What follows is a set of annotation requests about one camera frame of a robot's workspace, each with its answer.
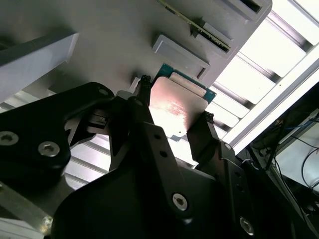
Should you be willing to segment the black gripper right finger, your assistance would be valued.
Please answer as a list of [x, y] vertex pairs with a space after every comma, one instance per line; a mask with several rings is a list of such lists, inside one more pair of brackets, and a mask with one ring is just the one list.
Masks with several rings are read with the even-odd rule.
[[254, 235], [254, 212], [246, 174], [230, 145], [219, 139], [212, 113], [203, 112], [187, 131], [196, 169], [212, 176], [218, 192], [214, 205], [224, 228], [234, 236]]

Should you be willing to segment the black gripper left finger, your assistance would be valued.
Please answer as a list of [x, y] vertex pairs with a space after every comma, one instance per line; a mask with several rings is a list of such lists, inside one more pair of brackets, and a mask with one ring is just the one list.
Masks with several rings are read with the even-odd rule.
[[59, 206], [46, 188], [57, 184], [71, 158], [71, 148], [97, 134], [108, 135], [115, 170], [127, 164], [143, 165], [167, 197], [181, 194], [184, 180], [161, 127], [149, 111], [151, 82], [143, 76], [128, 98], [90, 82], [26, 104], [0, 116], [0, 180], [17, 197], [0, 197], [0, 215], [24, 218], [37, 211], [50, 215]]

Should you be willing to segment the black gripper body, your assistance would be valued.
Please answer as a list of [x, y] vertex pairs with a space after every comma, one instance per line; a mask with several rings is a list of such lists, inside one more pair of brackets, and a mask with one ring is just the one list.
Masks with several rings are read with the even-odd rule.
[[299, 239], [301, 221], [240, 166], [212, 159], [179, 167], [186, 187], [167, 197], [143, 165], [127, 164], [67, 197], [55, 213], [53, 239]]

